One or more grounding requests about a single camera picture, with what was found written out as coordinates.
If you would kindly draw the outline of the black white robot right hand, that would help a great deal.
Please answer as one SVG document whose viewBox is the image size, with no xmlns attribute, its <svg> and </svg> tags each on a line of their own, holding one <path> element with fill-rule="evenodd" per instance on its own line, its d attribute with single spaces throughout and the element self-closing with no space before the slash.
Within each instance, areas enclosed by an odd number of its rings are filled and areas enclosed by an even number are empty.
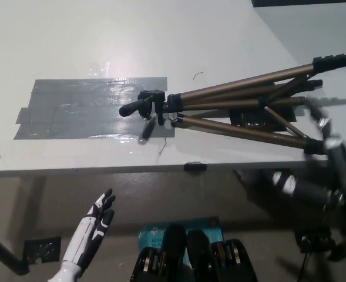
<svg viewBox="0 0 346 282">
<path fill-rule="evenodd" d="M 341 135 L 332 129 L 331 119 L 311 99 L 305 100 L 311 118 L 322 134 L 322 141 L 305 138 L 303 151 L 307 155 L 327 156 L 328 166 L 334 171 L 337 188 L 330 190 L 310 183 L 288 171 L 262 170 L 261 178 L 275 191 L 294 200 L 324 209 L 345 207 L 346 209 L 346 147 Z"/>
</svg>

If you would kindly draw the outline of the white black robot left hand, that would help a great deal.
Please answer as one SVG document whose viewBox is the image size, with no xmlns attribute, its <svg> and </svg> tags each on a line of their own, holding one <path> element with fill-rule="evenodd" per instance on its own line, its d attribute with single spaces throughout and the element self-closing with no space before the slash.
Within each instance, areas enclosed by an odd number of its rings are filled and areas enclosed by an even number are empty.
<svg viewBox="0 0 346 282">
<path fill-rule="evenodd" d="M 113 220 L 115 198 L 112 189 L 104 192 L 81 219 L 71 238 L 63 261 L 77 265 L 82 273 L 93 260 Z"/>
</svg>

